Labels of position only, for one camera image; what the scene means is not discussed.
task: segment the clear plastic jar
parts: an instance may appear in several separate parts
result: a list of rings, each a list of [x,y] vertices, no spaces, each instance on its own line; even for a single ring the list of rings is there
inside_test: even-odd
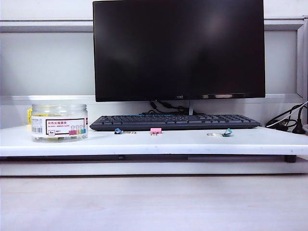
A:
[[[32,109],[34,141],[75,141],[88,137],[85,104],[33,104]]]

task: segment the barcode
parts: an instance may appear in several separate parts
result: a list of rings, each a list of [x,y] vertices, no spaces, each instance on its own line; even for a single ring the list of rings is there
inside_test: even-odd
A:
[[[43,133],[43,128],[36,128],[36,127],[34,127],[34,128],[32,128],[32,132],[34,132],[34,133]]]

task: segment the black keyboard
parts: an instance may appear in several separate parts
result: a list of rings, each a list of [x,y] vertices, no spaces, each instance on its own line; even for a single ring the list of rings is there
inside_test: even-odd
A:
[[[90,128],[97,131],[149,131],[255,128],[258,122],[243,115],[109,115],[101,116]]]

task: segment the monitor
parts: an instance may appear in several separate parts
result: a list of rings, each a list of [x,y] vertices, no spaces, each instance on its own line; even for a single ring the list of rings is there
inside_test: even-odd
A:
[[[93,2],[96,101],[265,97],[263,0]]]

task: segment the product label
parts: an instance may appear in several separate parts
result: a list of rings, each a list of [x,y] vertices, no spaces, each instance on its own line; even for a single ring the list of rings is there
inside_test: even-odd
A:
[[[31,127],[34,137],[82,136],[88,133],[88,118],[31,116]]]

